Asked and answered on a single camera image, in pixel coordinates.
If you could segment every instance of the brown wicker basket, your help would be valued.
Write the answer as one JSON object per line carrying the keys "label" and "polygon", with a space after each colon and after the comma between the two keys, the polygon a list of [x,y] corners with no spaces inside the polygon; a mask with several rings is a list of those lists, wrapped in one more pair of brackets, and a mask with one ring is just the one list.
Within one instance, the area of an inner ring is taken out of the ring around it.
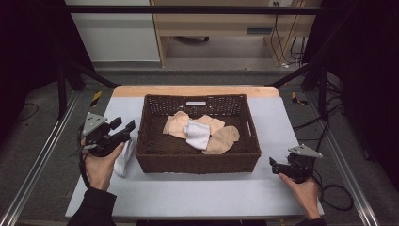
{"label": "brown wicker basket", "polygon": [[[185,139],[163,134],[168,116],[183,111],[191,119],[204,114],[235,126],[240,139],[224,154],[203,154]],[[144,172],[252,172],[261,149],[245,94],[213,96],[146,95],[136,158]]]}

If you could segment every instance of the white table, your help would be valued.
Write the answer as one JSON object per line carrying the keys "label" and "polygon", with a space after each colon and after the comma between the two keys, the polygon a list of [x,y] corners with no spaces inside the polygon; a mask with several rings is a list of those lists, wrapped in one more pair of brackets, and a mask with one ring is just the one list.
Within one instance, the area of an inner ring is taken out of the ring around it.
{"label": "white table", "polygon": [[[137,137],[143,87],[117,88],[105,116],[109,121],[122,117],[119,129],[134,119]],[[144,93],[206,94],[246,93],[262,150],[252,173],[186,174],[143,173],[135,157],[130,159],[125,178],[114,173],[108,191],[117,195],[113,216],[133,219],[233,219],[283,218],[302,215],[294,195],[276,174],[269,156],[286,164],[288,148],[298,145],[282,99],[277,90],[264,95],[254,87],[150,87]],[[86,187],[80,178],[66,213],[70,218],[80,206]]]}

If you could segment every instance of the person's left hand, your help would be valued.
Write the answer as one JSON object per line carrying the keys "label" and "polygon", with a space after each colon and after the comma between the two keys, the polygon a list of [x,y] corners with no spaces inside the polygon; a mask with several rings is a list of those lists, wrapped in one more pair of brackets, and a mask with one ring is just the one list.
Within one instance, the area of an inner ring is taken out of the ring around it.
{"label": "person's left hand", "polygon": [[106,191],[109,188],[115,160],[123,151],[124,143],[121,143],[115,150],[106,157],[96,157],[88,154],[85,159],[86,173],[90,180],[90,186]]}

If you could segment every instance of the wrist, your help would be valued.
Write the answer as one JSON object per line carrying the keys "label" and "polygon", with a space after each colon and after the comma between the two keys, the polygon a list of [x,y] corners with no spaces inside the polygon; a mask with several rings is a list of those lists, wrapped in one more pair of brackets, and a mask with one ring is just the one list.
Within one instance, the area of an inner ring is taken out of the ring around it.
{"label": "wrist", "polygon": [[313,210],[306,210],[305,216],[308,220],[321,218],[319,210],[317,208]]}
{"label": "wrist", "polygon": [[102,191],[107,191],[109,188],[109,183],[106,182],[90,182],[90,186]]}

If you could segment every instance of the sleeve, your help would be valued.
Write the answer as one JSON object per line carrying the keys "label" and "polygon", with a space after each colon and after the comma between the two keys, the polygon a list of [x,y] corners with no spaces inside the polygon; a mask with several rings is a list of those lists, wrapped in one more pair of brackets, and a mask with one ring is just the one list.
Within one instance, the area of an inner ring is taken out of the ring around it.
{"label": "sleeve", "polygon": [[296,224],[296,226],[327,226],[326,221],[323,218],[318,219],[304,219],[303,221]]}
{"label": "sleeve", "polygon": [[116,199],[111,193],[89,187],[68,226],[114,226],[112,210]]}

